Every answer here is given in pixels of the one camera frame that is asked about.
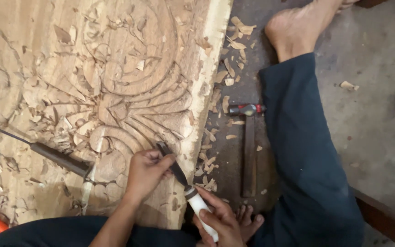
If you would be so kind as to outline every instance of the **hammer head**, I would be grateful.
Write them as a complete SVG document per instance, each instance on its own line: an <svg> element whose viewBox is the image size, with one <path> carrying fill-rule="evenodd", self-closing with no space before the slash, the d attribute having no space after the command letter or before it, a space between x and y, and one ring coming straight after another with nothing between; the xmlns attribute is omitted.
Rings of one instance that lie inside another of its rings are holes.
<svg viewBox="0 0 395 247"><path fill-rule="evenodd" d="M254 105L254 104L245 104L245 105L230 105L228 106L228 115L230 116L238 116L238 115L255 115L257 113L263 113L266 111L266 107L264 105Z"/></svg>

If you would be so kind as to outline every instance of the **human hand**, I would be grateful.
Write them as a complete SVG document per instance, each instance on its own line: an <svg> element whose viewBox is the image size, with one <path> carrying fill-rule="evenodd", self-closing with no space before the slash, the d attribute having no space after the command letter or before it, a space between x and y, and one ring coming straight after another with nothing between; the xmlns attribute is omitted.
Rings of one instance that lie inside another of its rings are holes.
<svg viewBox="0 0 395 247"><path fill-rule="evenodd" d="M125 196L141 203L159 184L163 177L170 177L168 168L175 162L175 156L162 157L159 150L149 149L137 152L130 159L129 176Z"/></svg>
<svg viewBox="0 0 395 247"><path fill-rule="evenodd" d="M234 215L231 207L222 201L217 196L211 194L204 188L200 188L199 186L195 187L199 192L200 196L207 200L211 206L214 207L213 213L208 212L205 209L202 209L199 212L199 216L201 220L215 229L219 235L219 242L216 245L213 241L213 238L205 231L204 227L200 223L198 217L195 215L193 217L193 222L196 227L199 229L200 236L202 237L202 241L211 247L244 247L246 244L243 242L240 226L236 220L236 216Z"/></svg>

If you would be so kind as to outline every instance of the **dark blue pants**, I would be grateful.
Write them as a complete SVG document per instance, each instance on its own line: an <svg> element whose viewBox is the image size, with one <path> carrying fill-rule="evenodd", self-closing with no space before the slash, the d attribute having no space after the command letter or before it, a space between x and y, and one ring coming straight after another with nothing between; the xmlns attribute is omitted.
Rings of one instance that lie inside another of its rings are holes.
<svg viewBox="0 0 395 247"><path fill-rule="evenodd" d="M363 219L331 141L313 53L260 71L282 196L249 246L357 247ZM44 219L0 234L0 246L88 246L106 217ZM195 246L180 230L135 226L127 246Z"/></svg>

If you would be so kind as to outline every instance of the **person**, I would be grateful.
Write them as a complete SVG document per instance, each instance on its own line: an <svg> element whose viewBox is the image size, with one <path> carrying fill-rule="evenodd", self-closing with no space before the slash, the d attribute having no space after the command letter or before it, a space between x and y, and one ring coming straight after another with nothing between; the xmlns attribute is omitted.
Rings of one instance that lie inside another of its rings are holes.
<svg viewBox="0 0 395 247"><path fill-rule="evenodd" d="M265 34L279 64L260 71L267 107L267 135L277 162L282 196L271 212L251 220L252 207L234 213L228 204L197 187L214 207L199 212L219 234L219 247L333 246L363 243L363 218L348 185L324 117L313 49L340 8L351 1L314 0L277 13ZM0 246L212 246L194 217L202 240L181 230L134 226L144 198L168 176L173 155L136 153L123 199L112 216L79 216L25 223L0 234Z"/></svg>

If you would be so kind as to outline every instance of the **leg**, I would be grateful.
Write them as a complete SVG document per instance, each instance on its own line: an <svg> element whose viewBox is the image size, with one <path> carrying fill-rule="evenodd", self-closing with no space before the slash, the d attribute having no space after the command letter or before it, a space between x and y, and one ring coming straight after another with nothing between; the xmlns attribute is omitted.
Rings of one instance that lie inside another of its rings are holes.
<svg viewBox="0 0 395 247"><path fill-rule="evenodd" d="M315 76L315 42L342 0L314 0L266 26L280 64L260 71L282 197L250 246L360 246L363 219L331 141Z"/></svg>
<svg viewBox="0 0 395 247"><path fill-rule="evenodd" d="M77 216L43 219L25 223L0 234L0 247L86 247L94 239L107 217ZM127 246L190 246L196 240L179 230L135 226Z"/></svg>

